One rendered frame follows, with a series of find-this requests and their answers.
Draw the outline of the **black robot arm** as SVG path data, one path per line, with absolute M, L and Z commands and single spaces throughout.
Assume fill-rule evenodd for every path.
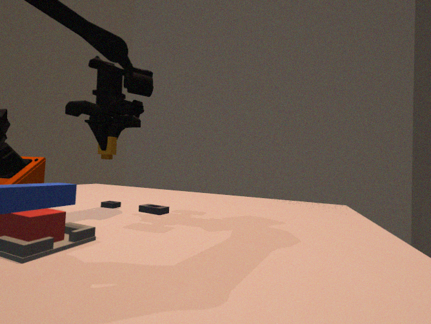
M 113 63 L 119 63 L 123 68 L 113 63 L 102 61 L 99 56 L 89 60 L 89 68 L 97 69 L 97 85 L 110 85 L 123 89 L 128 93 L 150 97 L 152 95 L 153 72 L 134 68 L 128 58 L 128 46 L 121 37 L 87 21 L 79 14 L 58 0 L 24 0 L 40 11 L 49 15 L 55 21 L 80 35 L 98 52 Z M 106 111 L 120 111 L 124 115 L 139 117 L 144 112 L 143 102 L 124 100 L 111 91 L 106 102 Z M 0 178 L 10 179 L 33 160 L 22 159 L 7 143 L 6 132 L 10 126 L 7 119 L 7 109 L 0 109 Z

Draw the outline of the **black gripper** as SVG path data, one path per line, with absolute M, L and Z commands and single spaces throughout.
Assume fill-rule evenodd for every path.
M 65 106 L 65 114 L 78 117 L 81 114 L 90 116 L 90 120 L 85 120 L 94 133 L 101 150 L 106 150 L 108 137 L 118 139 L 120 133 L 125 128 L 140 128 L 141 120 L 135 116 L 121 116 L 122 112 L 114 110 L 106 111 L 106 102 L 110 92 L 115 92 L 115 96 L 120 98 L 122 90 L 115 86 L 98 85 L 97 90 L 92 91 L 92 95 L 97 96 L 96 104 L 88 101 L 69 101 Z M 113 118 L 112 118 L 113 117 Z

